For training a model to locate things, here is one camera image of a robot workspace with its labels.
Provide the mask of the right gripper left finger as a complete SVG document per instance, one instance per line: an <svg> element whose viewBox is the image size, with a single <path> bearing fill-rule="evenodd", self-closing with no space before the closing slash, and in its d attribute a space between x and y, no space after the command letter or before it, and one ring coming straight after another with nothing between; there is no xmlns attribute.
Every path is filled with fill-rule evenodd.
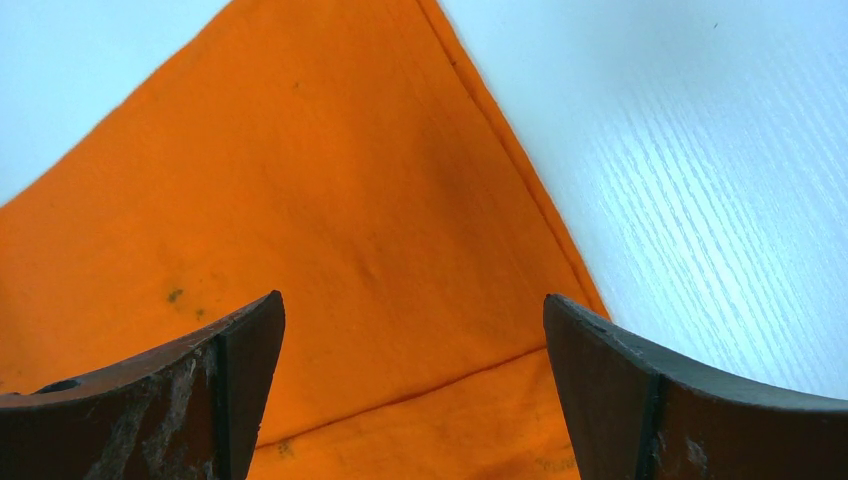
<svg viewBox="0 0 848 480"><path fill-rule="evenodd" d="M285 329L273 291L110 366L1 398L5 479L243 479Z"/></svg>

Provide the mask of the orange t shirt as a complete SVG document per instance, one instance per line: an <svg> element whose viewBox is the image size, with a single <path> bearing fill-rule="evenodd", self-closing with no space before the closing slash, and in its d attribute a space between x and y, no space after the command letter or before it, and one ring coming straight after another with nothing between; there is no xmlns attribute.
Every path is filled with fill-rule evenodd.
<svg viewBox="0 0 848 480"><path fill-rule="evenodd" d="M1 210L1 387L272 290L254 479L574 479L545 297L602 302L434 1L235 1Z"/></svg>

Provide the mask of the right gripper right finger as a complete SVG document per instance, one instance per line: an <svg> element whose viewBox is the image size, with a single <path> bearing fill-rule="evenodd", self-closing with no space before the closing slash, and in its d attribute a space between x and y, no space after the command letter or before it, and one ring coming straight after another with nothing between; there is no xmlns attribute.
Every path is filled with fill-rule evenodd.
<svg viewBox="0 0 848 480"><path fill-rule="evenodd" d="M547 352L584 479L843 479L847 404L703 364L572 300Z"/></svg>

